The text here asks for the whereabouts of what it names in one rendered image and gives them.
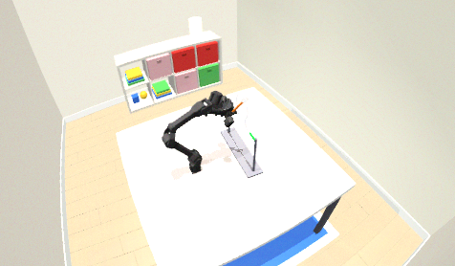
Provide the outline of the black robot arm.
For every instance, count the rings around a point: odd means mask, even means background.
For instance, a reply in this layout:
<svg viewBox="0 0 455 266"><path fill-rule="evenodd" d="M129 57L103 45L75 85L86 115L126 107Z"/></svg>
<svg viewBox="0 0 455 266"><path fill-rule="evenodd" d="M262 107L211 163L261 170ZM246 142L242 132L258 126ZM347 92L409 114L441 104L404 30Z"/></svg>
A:
<svg viewBox="0 0 455 266"><path fill-rule="evenodd" d="M201 117L205 115L207 117L207 114L213 114L216 115L218 112L218 105L222 93L218 91L212 91L210 92L210 96L208 99L203 99L195 102L190 110L182 114L179 118L174 120L173 122L170 122L164 132L162 133L162 143L164 146L168 149L171 150L176 150L182 154L184 154L189 161L189 169L192 172L192 174L198 173L201 171L201 161L202 161L202 156L196 149L190 150L189 148L183 146L182 144L179 144L178 142L175 141L176 139L176 131L186 123L190 122L193 118L196 117ZM233 101L231 101L231 98L224 98L225 101L220 103L222 106L222 112L228 113L228 111L234 109ZM204 104L206 103L206 105ZM170 133L170 134L169 134Z"/></svg>

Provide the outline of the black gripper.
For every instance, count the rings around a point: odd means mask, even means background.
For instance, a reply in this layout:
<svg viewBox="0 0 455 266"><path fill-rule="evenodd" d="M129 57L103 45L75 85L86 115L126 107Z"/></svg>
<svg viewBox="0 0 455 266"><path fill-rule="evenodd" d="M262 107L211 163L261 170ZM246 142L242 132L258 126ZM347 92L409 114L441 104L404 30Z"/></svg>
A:
<svg viewBox="0 0 455 266"><path fill-rule="evenodd" d="M225 116L225 120L224 120L225 127L230 127L231 125L234 124L234 119L233 119L232 115L237 114L237 111L233 112L232 110L230 110L230 111L228 111L228 113L222 112L222 106L220 105L220 103L225 101L225 99L224 99L225 97L226 97L226 95L222 95L219 104L217 104L218 112L215 116L217 116L217 115L220 115L221 117Z"/></svg>

